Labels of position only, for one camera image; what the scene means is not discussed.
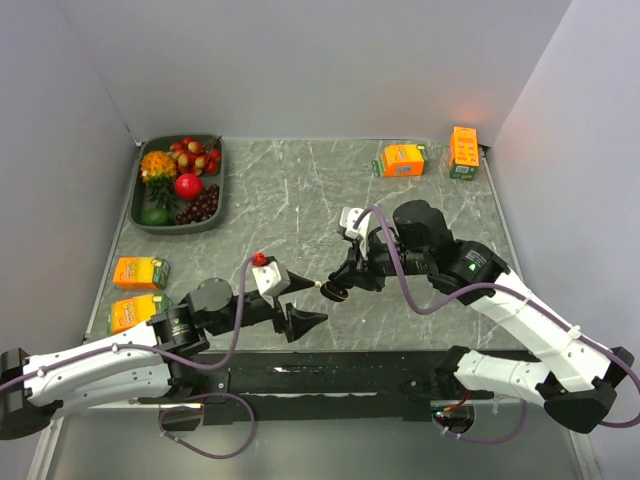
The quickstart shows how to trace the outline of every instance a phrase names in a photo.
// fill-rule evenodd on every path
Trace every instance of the bunch of dark grapes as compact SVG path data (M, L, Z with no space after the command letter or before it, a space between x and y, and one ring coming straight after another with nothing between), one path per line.
M176 215L176 223L178 225L187 225L209 220L218 210L219 196L220 187L217 185L205 188L198 198L191 200L187 204L184 212Z

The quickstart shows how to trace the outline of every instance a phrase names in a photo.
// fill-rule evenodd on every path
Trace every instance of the gray marble surface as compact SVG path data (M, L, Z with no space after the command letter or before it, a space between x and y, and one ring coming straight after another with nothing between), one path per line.
M110 282L117 258L128 255L166 258L171 265L167 293L177 301L209 277L222 277L237 288L240 262L256 251L274 255L286 267L324 280L344 260L348 243L336 233L343 206L376 203L391 218L403 202L425 199L441 209L457 238L487 244L508 262L511 254L484 167L471 182L451 180L447 146L427 142L430 164L421 177L375 178L371 160L385 145L378 140L228 140L224 221L209 232L154 236L127 220L119 233L109 281L99 300L90 340L107 333L112 302L127 298ZM425 278L410 278L418 303L440 297ZM252 279L248 288L254 288ZM502 329L452 303L429 317L409 309L395 279L381 293L352 290L335 304L311 289L282 298L297 308L326 312L329 321L289 344L273 333L270 322L245 328L239 349L248 350L390 350L522 348ZM211 338L213 350L225 350L230 335Z

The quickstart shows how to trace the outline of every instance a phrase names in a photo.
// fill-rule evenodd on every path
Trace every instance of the yellow box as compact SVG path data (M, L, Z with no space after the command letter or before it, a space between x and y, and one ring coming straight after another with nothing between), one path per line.
M156 313L165 311L169 305L171 300L162 292L148 293L115 302L111 305L109 333L115 335L146 322Z
M449 145L449 177L472 180L480 168L475 128L454 127Z
M376 177L408 177L422 175L428 164L425 146L414 143L389 145L372 166Z
M113 283L122 290L162 290L168 276L169 264L164 258L121 257Z

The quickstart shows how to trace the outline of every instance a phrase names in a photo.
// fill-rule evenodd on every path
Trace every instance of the gray tray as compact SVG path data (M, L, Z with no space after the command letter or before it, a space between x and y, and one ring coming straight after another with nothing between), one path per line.
M209 187L211 185L218 185L218 187L220 188L220 195L218 197L218 209L216 210L216 213L214 213L211 218L205 220L204 222L191 223L188 225L168 225L166 227L156 227L142 225L141 223L139 223L142 213L149 210L150 208L155 207L153 203L148 201L146 185L142 183L142 179L140 178L139 170L142 157L154 150L160 150L169 153L169 146L173 142L182 141L184 137L192 137L194 140L197 140L204 144L206 141L211 140L211 137L213 137L213 135L192 133L185 133L182 135L166 135L152 138L151 140L146 141L140 148L140 155L138 156L138 160L136 161L135 169L136 183L133 187L133 191L131 192L131 197L129 198L128 210L129 220L131 221L131 223L136 227L144 230L145 232L152 233L154 235L181 235L184 233L204 232L215 227L222 219L225 210L222 191L224 188L224 171L226 158L224 154L224 145L222 143L222 139L218 139L216 147L220 149L221 153L220 170L218 171L217 175L207 175L205 173L200 177L202 183L204 183L206 187ZM186 208L186 206L187 202L179 198L177 207L171 211L174 218L178 213L182 212Z

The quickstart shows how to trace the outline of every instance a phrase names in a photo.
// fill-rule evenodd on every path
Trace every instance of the white wall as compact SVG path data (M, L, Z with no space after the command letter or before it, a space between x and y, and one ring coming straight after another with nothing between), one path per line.
M492 144L570 0L59 0L134 136Z
M0 352L77 345L133 142L54 1L0 2ZM0 442L23 479L37 436Z
M637 1L574 0L490 161L528 282L585 333L640 356L638 25ZM639 408L626 385L610 417ZM638 478L640 427L592 439L607 479Z

